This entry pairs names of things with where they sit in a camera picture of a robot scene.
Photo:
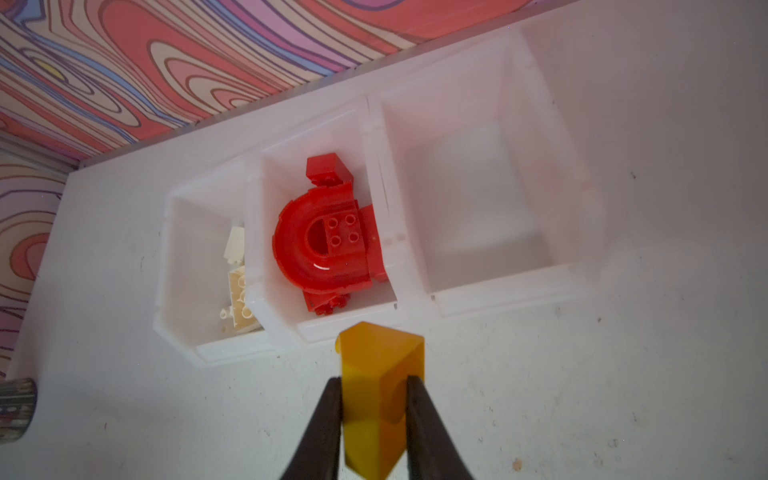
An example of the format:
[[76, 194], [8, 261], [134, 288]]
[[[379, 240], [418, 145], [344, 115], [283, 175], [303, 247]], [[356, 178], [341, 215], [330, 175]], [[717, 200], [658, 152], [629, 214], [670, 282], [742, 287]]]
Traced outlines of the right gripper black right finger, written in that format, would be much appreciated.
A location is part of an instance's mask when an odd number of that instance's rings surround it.
[[417, 376], [407, 379], [405, 420], [410, 479], [472, 479]]

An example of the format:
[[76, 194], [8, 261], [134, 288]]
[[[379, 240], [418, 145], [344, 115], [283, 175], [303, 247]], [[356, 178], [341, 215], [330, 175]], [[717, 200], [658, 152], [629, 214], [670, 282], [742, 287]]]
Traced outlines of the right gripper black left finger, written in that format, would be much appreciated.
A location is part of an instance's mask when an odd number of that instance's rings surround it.
[[282, 480], [338, 478], [342, 418], [342, 382], [340, 377], [332, 377], [326, 383]]

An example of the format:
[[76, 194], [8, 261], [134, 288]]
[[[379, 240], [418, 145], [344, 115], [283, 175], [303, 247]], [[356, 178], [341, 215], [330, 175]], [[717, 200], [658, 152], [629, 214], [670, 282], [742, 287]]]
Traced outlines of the yellow round lego piece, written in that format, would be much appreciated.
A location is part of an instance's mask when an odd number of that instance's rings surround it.
[[345, 463], [365, 479], [385, 479], [406, 450], [407, 380], [425, 377], [425, 340], [361, 322], [340, 333], [336, 350]]

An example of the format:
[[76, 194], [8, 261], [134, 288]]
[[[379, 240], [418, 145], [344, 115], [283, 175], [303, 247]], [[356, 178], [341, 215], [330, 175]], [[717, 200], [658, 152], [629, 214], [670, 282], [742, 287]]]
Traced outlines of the white lego brick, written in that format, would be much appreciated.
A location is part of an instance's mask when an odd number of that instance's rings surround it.
[[228, 273], [230, 306], [220, 311], [225, 333], [245, 334], [260, 330], [261, 324], [245, 304], [245, 267], [240, 266]]

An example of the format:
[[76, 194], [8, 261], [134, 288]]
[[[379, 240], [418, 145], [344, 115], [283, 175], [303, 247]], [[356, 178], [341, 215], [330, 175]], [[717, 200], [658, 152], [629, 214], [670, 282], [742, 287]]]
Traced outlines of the red arch lego piece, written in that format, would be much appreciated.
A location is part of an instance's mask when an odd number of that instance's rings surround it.
[[284, 276], [307, 293], [353, 293], [372, 285], [367, 231], [349, 182], [315, 187], [279, 215], [273, 254]]

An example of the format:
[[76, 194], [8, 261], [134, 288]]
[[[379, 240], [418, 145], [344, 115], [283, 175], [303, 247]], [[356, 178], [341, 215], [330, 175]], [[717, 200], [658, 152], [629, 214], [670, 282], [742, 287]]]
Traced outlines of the red two-by-two lego brick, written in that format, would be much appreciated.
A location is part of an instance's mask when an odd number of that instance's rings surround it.
[[330, 213], [323, 217], [322, 222], [330, 255], [346, 255], [364, 250], [357, 209]]

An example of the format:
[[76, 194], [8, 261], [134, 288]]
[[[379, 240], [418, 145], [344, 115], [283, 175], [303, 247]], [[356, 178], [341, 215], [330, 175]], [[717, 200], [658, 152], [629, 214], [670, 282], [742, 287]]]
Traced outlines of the red narrow lego brick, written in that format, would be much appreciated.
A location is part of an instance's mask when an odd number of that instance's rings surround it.
[[306, 176], [316, 187], [354, 183], [354, 176], [336, 153], [309, 157], [306, 164]]

